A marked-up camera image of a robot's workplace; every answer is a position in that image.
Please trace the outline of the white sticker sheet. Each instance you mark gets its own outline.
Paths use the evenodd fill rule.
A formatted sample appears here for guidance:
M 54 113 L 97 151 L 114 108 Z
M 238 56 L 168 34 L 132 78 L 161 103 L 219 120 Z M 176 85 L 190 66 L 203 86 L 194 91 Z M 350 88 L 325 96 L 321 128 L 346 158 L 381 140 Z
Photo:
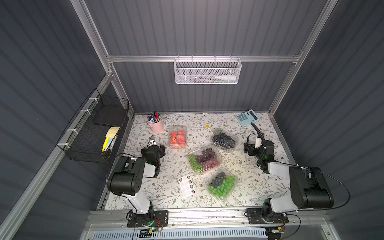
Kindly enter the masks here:
M 184 199 L 189 198 L 195 194 L 196 191 L 191 176 L 188 175 L 178 178 L 178 183 L 180 185 L 180 190 Z

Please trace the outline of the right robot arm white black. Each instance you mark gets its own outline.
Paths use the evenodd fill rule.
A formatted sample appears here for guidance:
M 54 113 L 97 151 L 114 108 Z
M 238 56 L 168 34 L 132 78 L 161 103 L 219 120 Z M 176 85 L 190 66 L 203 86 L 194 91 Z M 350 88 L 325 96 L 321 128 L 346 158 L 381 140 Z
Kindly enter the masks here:
M 334 198 L 321 170 L 278 162 L 275 160 L 274 149 L 273 142 L 261 138 L 257 138 L 256 144 L 244 144 L 244 153 L 256 157 L 257 167 L 265 174 L 290 182 L 289 193 L 266 199 L 258 212 L 259 216 L 266 223 L 274 223 L 292 211 L 331 209 Z

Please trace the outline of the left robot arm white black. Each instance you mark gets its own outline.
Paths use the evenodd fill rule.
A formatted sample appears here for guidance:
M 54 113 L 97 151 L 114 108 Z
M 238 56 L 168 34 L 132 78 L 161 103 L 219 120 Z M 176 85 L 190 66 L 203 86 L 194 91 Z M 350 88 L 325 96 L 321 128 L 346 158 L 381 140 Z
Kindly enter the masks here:
M 133 213 L 152 220 L 154 207 L 141 190 L 145 178 L 157 178 L 161 158 L 166 155 L 164 145 L 150 144 L 141 150 L 142 156 L 134 158 L 123 153 L 107 177 L 107 188 L 112 194 L 126 198 Z

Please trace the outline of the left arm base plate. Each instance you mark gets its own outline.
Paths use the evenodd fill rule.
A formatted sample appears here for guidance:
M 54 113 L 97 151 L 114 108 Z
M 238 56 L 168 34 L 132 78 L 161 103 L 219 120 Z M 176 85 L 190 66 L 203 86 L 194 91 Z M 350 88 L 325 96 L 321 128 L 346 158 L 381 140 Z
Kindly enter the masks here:
M 128 228 L 139 227 L 166 227 L 169 220 L 169 211 L 149 211 L 147 214 L 136 214 L 130 210 L 126 216 Z

